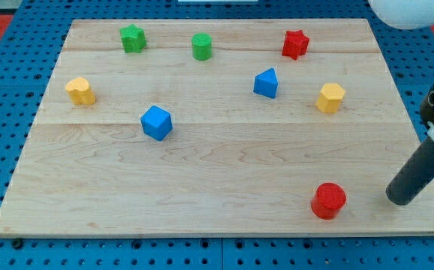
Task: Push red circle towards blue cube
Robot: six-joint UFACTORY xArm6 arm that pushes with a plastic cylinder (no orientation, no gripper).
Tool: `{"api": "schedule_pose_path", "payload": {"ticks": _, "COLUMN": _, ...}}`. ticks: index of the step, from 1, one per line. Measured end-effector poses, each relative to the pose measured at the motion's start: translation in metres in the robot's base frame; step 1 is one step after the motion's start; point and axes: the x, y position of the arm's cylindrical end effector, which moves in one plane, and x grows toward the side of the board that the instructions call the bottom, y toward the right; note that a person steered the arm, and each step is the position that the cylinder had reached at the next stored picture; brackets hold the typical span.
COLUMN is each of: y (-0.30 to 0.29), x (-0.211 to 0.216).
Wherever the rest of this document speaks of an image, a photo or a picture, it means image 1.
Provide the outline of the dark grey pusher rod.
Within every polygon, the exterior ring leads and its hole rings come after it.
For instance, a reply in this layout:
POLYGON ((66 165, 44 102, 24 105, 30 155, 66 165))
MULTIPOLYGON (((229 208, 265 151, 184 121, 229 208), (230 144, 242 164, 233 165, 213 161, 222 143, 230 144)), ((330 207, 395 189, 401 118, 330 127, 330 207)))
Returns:
POLYGON ((434 141, 427 137, 387 186, 387 198, 408 205, 433 179, 434 141))

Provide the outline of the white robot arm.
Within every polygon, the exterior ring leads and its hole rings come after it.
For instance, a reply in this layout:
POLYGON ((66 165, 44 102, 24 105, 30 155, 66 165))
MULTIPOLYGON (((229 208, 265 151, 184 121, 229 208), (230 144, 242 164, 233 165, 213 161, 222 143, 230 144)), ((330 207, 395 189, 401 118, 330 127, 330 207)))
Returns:
MULTIPOLYGON (((434 26, 434 0, 369 0, 375 15, 395 29, 434 26)), ((434 84, 420 105, 427 137, 386 187, 387 198, 408 205, 434 179, 434 84)))

